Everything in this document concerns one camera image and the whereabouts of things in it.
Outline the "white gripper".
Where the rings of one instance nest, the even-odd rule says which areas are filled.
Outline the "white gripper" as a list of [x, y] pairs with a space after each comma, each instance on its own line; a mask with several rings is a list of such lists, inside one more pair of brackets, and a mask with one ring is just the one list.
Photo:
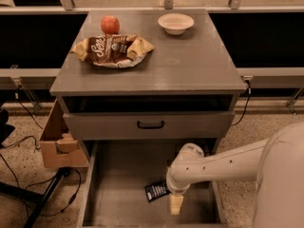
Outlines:
[[170, 214], [177, 216], [181, 212], [183, 203], [183, 194], [189, 189], [190, 185], [182, 182], [175, 182], [169, 178], [166, 179], [166, 184], [169, 191], [172, 193], [169, 196]]

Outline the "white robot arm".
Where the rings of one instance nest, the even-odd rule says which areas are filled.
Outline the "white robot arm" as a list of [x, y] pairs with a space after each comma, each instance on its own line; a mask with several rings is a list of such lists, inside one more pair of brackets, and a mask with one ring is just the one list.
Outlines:
[[166, 173], [170, 213], [181, 211], [191, 184], [238, 179], [256, 182], [254, 228], [304, 228], [304, 123], [208, 157], [196, 144], [185, 144]]

